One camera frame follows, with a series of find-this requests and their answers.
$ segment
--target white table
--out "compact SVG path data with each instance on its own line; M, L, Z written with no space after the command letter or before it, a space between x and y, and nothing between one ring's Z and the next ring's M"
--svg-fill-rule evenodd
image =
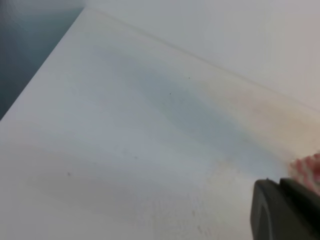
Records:
M0 122L0 238L248 240L319 119L85 9Z

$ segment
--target black object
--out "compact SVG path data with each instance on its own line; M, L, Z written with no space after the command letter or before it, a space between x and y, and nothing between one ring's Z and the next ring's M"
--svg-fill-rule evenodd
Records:
M253 240L320 240L320 197L289 178L254 184Z

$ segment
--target dark spot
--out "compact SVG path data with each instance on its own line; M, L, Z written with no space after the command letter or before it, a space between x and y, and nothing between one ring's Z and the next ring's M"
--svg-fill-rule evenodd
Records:
M202 234L202 229L201 229L201 227L198 225L198 232L200 233L200 234Z

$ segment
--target stain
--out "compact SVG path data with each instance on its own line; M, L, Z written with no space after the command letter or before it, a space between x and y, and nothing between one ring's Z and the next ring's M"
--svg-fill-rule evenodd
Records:
M212 233L211 233L210 228L208 228L207 231L208 231L208 235L209 235L210 237L212 237Z
M200 234L202 234L202 229L201 229L201 227L198 225L197 226L197 229L198 229L198 232L200 233Z
M123 150L122 150L122 154L123 154L123 155L127 155L127 154L128 154L128 150L127 150L127 149L123 149Z

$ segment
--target red and white patterned object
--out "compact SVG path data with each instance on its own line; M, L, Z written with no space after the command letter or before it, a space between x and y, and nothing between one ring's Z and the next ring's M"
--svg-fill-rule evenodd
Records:
M320 195L320 153L290 163L289 175L298 183Z

